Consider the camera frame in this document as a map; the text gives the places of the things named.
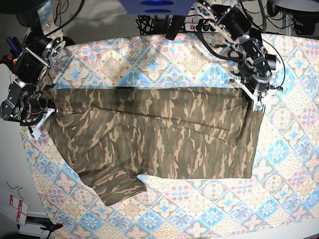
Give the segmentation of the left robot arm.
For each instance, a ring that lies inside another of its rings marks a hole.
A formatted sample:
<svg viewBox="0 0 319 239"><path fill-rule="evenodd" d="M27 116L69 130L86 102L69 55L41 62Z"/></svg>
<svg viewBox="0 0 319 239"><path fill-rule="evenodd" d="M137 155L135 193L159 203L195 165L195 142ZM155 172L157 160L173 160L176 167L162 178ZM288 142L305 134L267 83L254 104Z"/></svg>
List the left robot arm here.
<svg viewBox="0 0 319 239"><path fill-rule="evenodd" d="M202 16L196 33L198 39L213 56L237 63L238 72L233 73L235 77L230 82L246 93L254 111L261 111L269 91L283 90L282 86L271 85L279 54L268 53L261 32L252 28L252 19L236 5L210 5L204 0L197 0L193 6ZM230 48L226 56L215 52L204 39L206 24L225 38Z"/></svg>

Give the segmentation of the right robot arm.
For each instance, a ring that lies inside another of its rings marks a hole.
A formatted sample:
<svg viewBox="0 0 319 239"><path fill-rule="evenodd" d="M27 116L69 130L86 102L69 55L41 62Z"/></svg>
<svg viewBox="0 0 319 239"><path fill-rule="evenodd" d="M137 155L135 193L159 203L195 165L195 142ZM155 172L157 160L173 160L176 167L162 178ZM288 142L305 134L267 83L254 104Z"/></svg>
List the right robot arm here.
<svg viewBox="0 0 319 239"><path fill-rule="evenodd" d="M0 11L15 15L18 22L28 28L23 42L17 38L6 39L10 54L1 58L16 78L8 87L8 96L0 106L0 117L28 128L28 137L38 139L43 123L58 112L41 89L40 84L55 64L65 45L62 28L71 23L84 6L64 24L56 26L48 0L2 0Z"/></svg>

